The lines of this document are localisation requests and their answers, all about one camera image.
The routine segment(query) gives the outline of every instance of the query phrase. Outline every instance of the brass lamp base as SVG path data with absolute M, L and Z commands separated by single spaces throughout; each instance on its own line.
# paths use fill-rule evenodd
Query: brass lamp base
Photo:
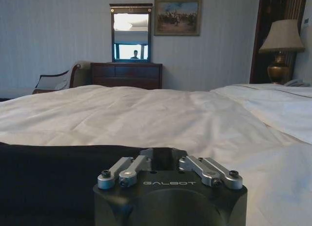
M 271 82 L 280 84 L 288 71 L 289 67 L 285 63 L 285 55 L 280 52 L 275 56 L 275 61 L 268 67 Z

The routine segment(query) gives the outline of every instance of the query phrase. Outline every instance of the table lamp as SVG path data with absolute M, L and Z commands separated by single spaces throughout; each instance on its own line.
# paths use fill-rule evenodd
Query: table lamp
M 289 67 L 282 52 L 303 52 L 305 50 L 298 32 L 297 20 L 278 20 L 272 23 L 269 35 L 259 53 L 277 52 L 275 61 L 268 67 L 271 82 L 280 83 Z

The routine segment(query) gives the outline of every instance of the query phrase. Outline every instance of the framed painting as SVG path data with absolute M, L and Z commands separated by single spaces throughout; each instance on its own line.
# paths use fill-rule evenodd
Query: framed painting
M 155 0 L 155 35 L 199 36 L 202 0 Z

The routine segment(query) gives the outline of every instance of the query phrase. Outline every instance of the white bedding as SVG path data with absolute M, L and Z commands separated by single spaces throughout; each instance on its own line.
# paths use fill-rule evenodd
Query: white bedding
M 280 88 L 85 86 L 30 95 L 0 103 L 0 142 L 176 147 L 240 171 L 247 225 L 311 225 L 312 88 Z

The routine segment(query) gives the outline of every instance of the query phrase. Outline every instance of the mirror frame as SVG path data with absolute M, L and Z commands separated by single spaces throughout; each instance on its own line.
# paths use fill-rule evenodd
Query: mirror frame
M 112 62 L 151 62 L 151 14 L 152 14 L 152 3 L 110 3 L 111 9 L 111 26 L 112 26 Z M 117 13 L 130 13 L 130 14 L 148 14 L 148 32 L 147 32 L 147 45 L 148 55 L 147 60 L 145 59 L 115 59 L 115 30 L 114 30 L 114 14 Z

